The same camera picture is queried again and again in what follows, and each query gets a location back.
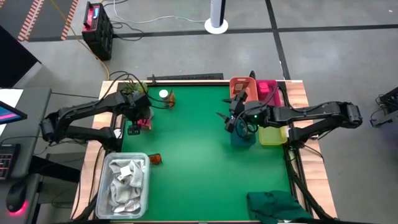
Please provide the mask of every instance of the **green table surface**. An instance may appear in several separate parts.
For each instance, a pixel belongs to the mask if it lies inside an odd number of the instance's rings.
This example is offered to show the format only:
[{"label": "green table surface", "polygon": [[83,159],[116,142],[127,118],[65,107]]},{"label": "green table surface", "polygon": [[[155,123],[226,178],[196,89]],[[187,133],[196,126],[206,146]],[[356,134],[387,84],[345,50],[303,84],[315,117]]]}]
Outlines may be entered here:
[{"label": "green table surface", "polygon": [[122,152],[162,156],[150,167],[148,209],[139,220],[249,220],[248,192],[290,192],[282,146],[264,147],[258,138],[250,148],[231,145],[216,114],[228,114],[221,101],[228,86],[149,87],[149,94],[158,98],[162,89],[173,89],[174,108],[154,109],[151,131],[123,137]]}]

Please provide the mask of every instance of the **wooden table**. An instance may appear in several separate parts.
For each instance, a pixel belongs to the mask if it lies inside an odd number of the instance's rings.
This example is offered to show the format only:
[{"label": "wooden table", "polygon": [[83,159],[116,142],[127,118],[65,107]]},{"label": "wooden table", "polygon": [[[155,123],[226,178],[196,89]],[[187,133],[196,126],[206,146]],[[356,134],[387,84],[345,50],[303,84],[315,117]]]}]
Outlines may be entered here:
[{"label": "wooden table", "polygon": [[[187,82],[187,81],[157,81],[158,83],[160,82]],[[205,81],[191,81],[191,82],[220,82],[220,80],[205,80]],[[109,88],[111,84],[111,81],[105,81],[102,84],[101,87],[101,93],[99,94],[99,97],[102,97],[106,90]],[[287,95],[290,101],[290,104],[292,104],[293,107],[304,107],[308,106],[308,100],[307,100],[307,95],[305,93],[304,89],[304,84],[303,81],[301,80],[290,80],[290,81],[285,81],[286,88],[287,88]],[[117,90],[117,83],[115,83],[109,93],[113,93]],[[111,118],[112,114],[111,113],[102,113],[99,115],[96,115],[94,117],[94,122],[93,122],[93,128],[95,129],[100,129],[103,127],[109,127],[111,124]],[[121,117],[116,120],[116,126],[119,126],[121,122]],[[303,128],[308,125],[312,124],[312,121],[300,121],[300,122],[295,122],[294,125],[295,127]],[[306,145],[316,149],[317,151],[320,151],[318,141],[316,140],[308,140]],[[83,209],[88,205],[88,202],[91,200],[90,197],[90,190],[91,190],[91,198],[97,193],[98,191],[98,186],[100,183],[100,176],[101,176],[101,170],[103,166],[103,160],[104,160],[104,151],[100,152],[99,159],[97,162],[97,165],[95,167],[95,160],[98,154],[98,151],[101,147],[101,144],[97,141],[90,141],[88,143],[88,147],[86,150],[86,155],[85,155],[85,160],[83,163],[83,167],[81,169],[81,192],[80,192],[80,198],[79,198],[79,203],[77,204],[77,199],[78,199],[78,192],[76,192],[75,196],[75,203],[73,205],[73,210],[75,210],[75,207],[77,207],[76,214],[73,218],[79,216]],[[331,215],[332,217],[336,217],[336,210],[335,210],[335,205],[333,203],[333,199],[331,196],[330,192],[330,186],[328,183],[328,177],[326,175],[326,170],[325,166],[323,164],[322,159],[320,158],[319,155],[316,155],[315,153],[308,151],[306,149],[301,149],[300,151],[301,158],[302,158],[302,165],[303,165],[303,171],[304,171],[304,176],[305,180],[307,183],[307,188],[315,198],[315,200],[323,207],[323,209],[327,212],[327,214]],[[92,181],[93,181],[93,175],[95,171],[95,177],[94,177],[94,184],[92,186]],[[304,207],[304,202],[303,202],[303,197],[299,189],[297,189],[297,198]]]}]

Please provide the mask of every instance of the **red power station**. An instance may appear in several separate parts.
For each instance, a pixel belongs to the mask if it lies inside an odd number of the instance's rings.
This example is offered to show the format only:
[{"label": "red power station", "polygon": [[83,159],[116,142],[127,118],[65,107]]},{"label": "red power station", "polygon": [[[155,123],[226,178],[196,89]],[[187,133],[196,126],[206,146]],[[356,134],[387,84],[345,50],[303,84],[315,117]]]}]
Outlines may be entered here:
[{"label": "red power station", "polygon": [[87,2],[83,40],[100,60],[112,57],[113,26],[101,3]]}]

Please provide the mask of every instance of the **green cloth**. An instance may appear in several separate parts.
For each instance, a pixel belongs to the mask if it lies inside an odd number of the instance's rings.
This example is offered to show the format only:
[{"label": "green cloth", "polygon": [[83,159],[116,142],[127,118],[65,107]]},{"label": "green cloth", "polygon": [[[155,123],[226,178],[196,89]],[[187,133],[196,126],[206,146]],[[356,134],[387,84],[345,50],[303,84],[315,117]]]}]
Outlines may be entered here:
[{"label": "green cloth", "polygon": [[265,224],[276,224],[278,220],[313,218],[290,193],[273,190],[271,192],[249,192],[249,216]]}]

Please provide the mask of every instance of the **gray carpet floor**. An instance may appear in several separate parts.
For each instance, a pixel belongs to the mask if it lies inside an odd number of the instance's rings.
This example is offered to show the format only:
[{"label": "gray carpet floor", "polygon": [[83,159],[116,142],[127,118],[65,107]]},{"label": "gray carpet floor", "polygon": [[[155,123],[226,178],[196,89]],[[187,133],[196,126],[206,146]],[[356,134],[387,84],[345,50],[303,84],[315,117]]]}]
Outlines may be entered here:
[{"label": "gray carpet floor", "polygon": [[[118,5],[123,17],[142,21],[169,14],[207,19],[209,1],[128,1]],[[278,27],[358,26],[398,24],[398,3],[383,0],[272,0]],[[85,2],[79,1],[72,27],[81,29]],[[270,28],[266,4],[260,0],[228,1],[226,19],[235,28]],[[112,6],[108,14],[114,17]],[[144,32],[200,30],[203,25],[164,19],[134,25]],[[130,32],[127,29],[118,32]],[[281,33],[290,76],[303,80],[311,105],[351,101],[364,117],[358,129],[337,129],[320,141],[338,216],[342,220],[394,223],[398,200],[397,126],[372,128],[374,99],[398,84],[398,30],[345,30]],[[106,75],[101,65],[77,41],[25,42],[44,65],[26,87],[98,96]],[[248,75],[283,79],[272,33],[144,37],[137,42],[114,40],[110,71],[125,70],[146,78],[152,74],[224,73],[225,79]],[[55,96],[48,112],[90,101]],[[91,126],[91,119],[76,122]],[[38,143],[38,150],[43,146]],[[60,145],[49,152],[84,152],[84,147]],[[63,221],[70,209],[45,207],[39,223]]]}]

